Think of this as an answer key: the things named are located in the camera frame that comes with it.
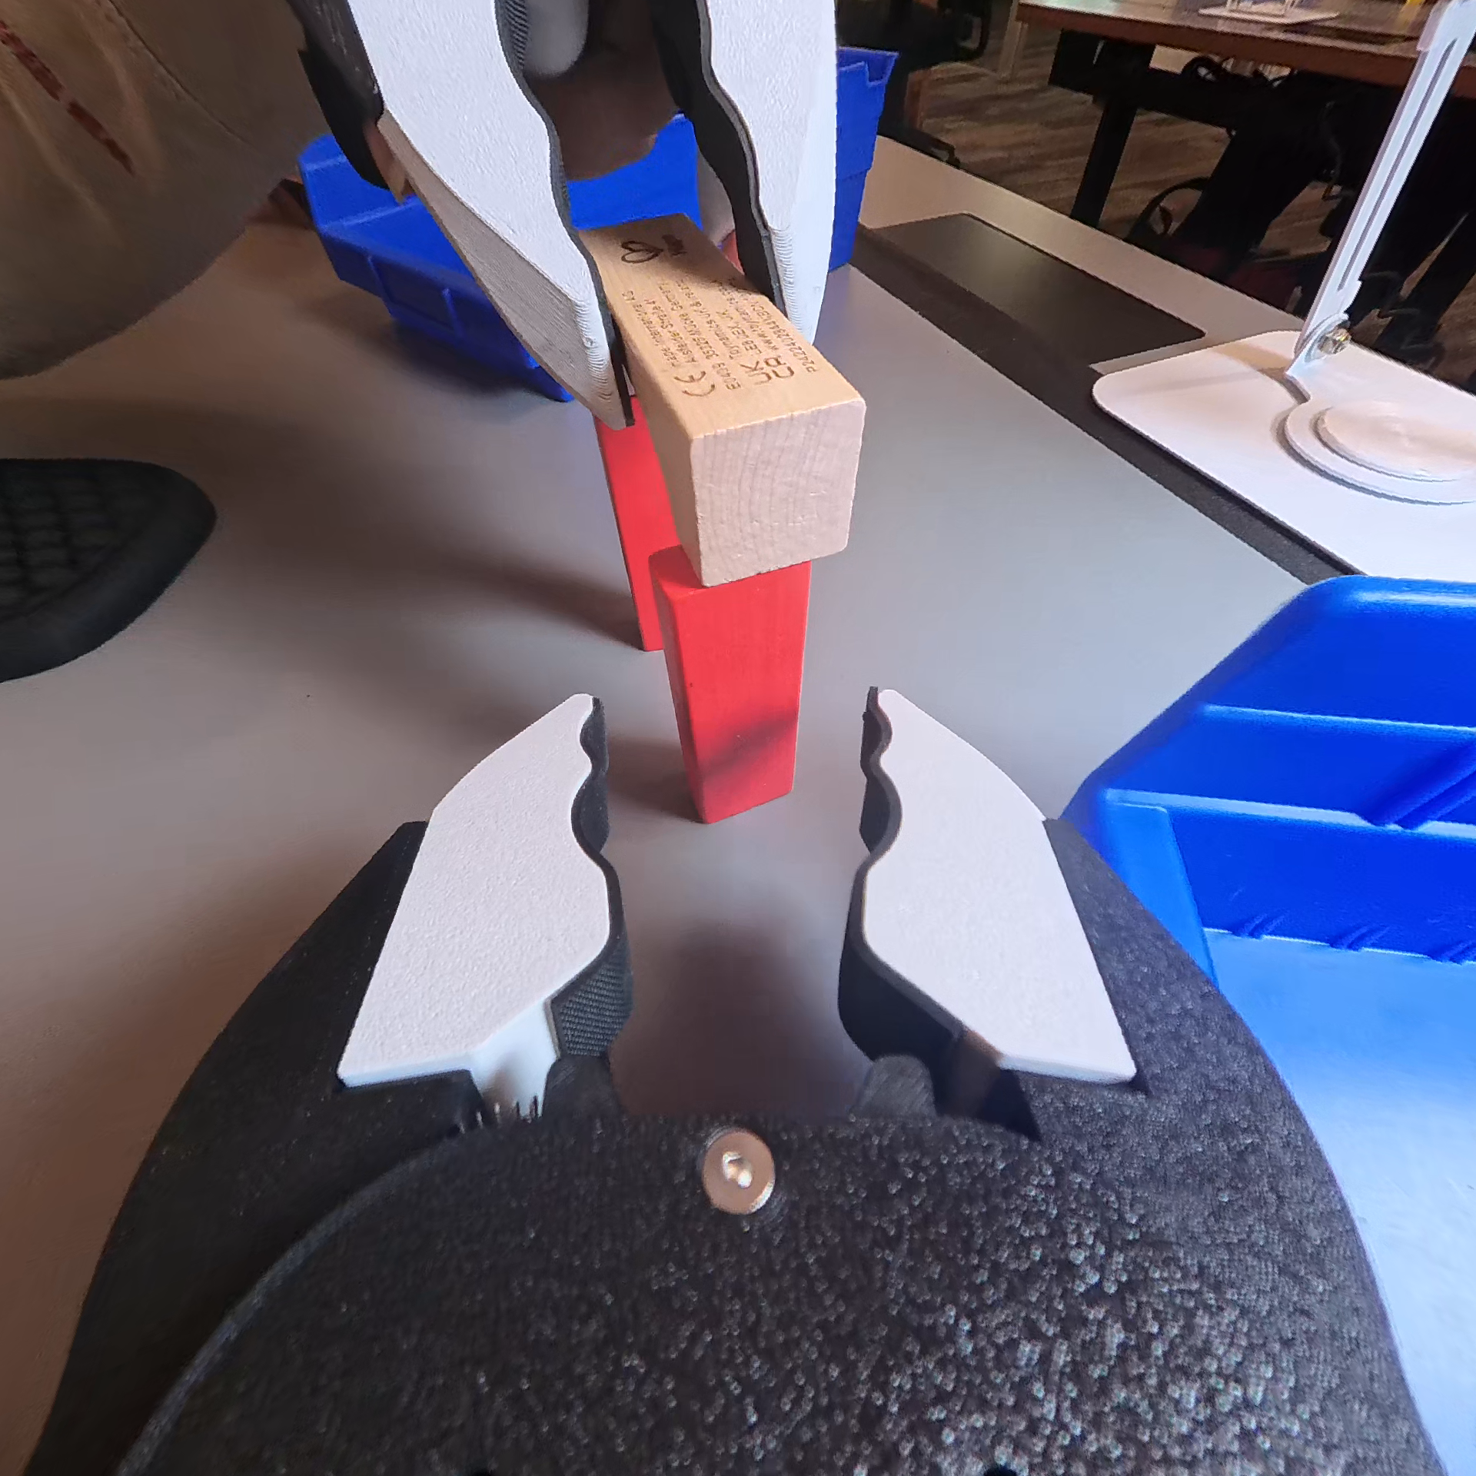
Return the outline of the wooden table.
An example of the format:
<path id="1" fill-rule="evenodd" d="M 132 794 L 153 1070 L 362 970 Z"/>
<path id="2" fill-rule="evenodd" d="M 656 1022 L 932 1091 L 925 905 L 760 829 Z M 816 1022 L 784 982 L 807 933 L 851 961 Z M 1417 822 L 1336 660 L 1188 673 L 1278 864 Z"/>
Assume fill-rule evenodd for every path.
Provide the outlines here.
<path id="1" fill-rule="evenodd" d="M 1313 3 L 1287 10 L 1281 23 L 1259 19 L 1245 5 L 1227 15 L 1220 3 L 1013 3 L 1009 19 L 1025 28 L 1062 33 L 1049 80 L 1100 100 L 1100 119 L 1071 209 L 1072 219 L 1097 228 L 1123 149 L 1139 112 L 1216 121 L 1192 98 L 1181 75 L 1155 72 L 1155 47 L 1194 56 L 1283 66 L 1368 86 L 1403 86 L 1420 75 L 1422 100 L 1408 131 L 1390 131 L 1389 179 L 1371 196 L 1389 209 L 1424 147 L 1427 131 L 1450 96 L 1473 98 L 1473 40 L 1434 38 L 1436 14 L 1445 24 L 1473 21 L 1473 3 Z"/>

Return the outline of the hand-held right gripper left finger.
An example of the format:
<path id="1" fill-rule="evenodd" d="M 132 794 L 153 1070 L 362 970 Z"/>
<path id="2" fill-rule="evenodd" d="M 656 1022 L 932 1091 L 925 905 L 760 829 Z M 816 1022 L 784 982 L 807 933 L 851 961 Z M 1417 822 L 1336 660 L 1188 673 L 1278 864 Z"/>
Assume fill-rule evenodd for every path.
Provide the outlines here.
<path id="1" fill-rule="evenodd" d="M 573 694 L 440 801 L 338 1064 L 345 1086 L 468 1073 L 496 1119 L 610 1093 L 635 978 L 603 848 L 603 703 Z"/>

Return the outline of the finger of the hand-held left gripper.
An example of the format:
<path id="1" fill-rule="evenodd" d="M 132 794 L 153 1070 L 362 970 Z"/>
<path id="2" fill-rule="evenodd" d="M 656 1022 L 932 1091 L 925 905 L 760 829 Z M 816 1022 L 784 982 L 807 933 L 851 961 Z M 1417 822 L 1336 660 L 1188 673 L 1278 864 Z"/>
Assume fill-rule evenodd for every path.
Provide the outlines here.
<path id="1" fill-rule="evenodd" d="M 677 107 L 731 209 L 749 281 L 818 334 L 837 205 L 830 1 L 652 1 Z"/>
<path id="2" fill-rule="evenodd" d="M 601 423 L 633 423 L 598 269 L 568 218 L 552 121 L 492 1 L 352 1 L 380 130 L 478 286 Z"/>

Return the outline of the white document stand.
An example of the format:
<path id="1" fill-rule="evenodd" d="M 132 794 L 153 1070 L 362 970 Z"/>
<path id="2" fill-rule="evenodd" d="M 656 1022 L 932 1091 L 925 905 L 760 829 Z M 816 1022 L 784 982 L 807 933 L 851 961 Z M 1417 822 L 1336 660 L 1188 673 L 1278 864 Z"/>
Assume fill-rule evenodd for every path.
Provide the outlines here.
<path id="1" fill-rule="evenodd" d="M 1473 1 L 1433 10 L 1299 337 L 1246 337 L 1093 388 L 1118 421 L 1369 576 L 1475 580 L 1473 397 L 1353 346 L 1346 325 L 1473 28 Z"/>

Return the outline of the red rectangular wooden block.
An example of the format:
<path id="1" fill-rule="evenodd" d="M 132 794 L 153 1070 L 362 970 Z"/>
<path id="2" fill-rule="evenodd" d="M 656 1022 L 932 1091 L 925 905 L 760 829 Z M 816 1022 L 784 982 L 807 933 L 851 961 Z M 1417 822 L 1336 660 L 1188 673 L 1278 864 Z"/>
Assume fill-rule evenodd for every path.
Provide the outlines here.
<path id="1" fill-rule="evenodd" d="M 633 400 L 630 428 L 612 430 L 598 420 L 596 437 L 633 594 L 640 646 L 645 652 L 661 652 L 651 558 L 680 544 L 666 481 L 640 402 Z"/>
<path id="2" fill-rule="evenodd" d="M 682 759 L 698 817 L 786 796 L 796 776 L 811 564 L 702 585 L 682 546 L 651 557 Z"/>

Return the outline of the blue plastic bin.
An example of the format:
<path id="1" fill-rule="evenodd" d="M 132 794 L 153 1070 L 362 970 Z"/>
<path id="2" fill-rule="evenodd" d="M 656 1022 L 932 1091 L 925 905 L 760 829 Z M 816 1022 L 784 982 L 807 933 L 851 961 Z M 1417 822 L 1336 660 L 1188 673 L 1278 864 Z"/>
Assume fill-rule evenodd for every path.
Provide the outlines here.
<path id="1" fill-rule="evenodd" d="M 1064 815 L 1278 1066 L 1433 1442 L 1473 1472 L 1473 585 L 1304 590 Z"/>
<path id="2" fill-rule="evenodd" d="M 874 163 L 884 95 L 897 52 L 839 49 L 837 211 L 830 267 L 854 253 L 865 182 Z M 570 400 L 512 334 L 477 286 L 452 242 L 419 198 L 398 202 L 369 186 L 331 135 L 301 156 L 310 212 L 327 260 L 343 283 L 377 295 L 396 323 L 552 400 Z M 608 228 L 654 216 L 700 223 L 696 138 L 689 119 L 675 117 L 652 151 L 633 165 L 570 184 L 577 228 Z"/>

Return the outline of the person's left forearm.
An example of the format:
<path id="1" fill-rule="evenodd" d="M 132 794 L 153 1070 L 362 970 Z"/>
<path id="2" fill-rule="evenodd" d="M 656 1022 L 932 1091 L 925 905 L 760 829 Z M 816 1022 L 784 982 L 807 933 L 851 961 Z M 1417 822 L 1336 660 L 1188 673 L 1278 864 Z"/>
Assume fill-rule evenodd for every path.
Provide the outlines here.
<path id="1" fill-rule="evenodd" d="M 143 319 L 326 131 L 280 1 L 2 3 L 2 376 Z"/>

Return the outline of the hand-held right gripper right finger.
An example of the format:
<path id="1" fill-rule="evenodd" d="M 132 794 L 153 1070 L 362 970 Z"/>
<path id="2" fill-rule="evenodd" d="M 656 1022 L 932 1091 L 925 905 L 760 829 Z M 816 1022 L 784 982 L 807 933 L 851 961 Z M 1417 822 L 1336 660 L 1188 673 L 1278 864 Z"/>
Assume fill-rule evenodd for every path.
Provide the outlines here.
<path id="1" fill-rule="evenodd" d="M 1137 1068 L 1046 818 L 893 688 L 861 734 L 861 840 L 839 1012 L 870 1057 L 914 1057 L 949 1114 L 1007 1072 L 1123 1086 Z"/>

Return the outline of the natural wooden arch block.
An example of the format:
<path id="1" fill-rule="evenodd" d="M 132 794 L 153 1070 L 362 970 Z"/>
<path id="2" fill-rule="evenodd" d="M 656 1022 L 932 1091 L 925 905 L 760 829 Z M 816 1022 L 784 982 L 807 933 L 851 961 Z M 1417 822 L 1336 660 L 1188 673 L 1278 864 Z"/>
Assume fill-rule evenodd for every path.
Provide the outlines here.
<path id="1" fill-rule="evenodd" d="M 686 216 L 582 233 L 702 585 L 851 534 L 865 402 Z"/>

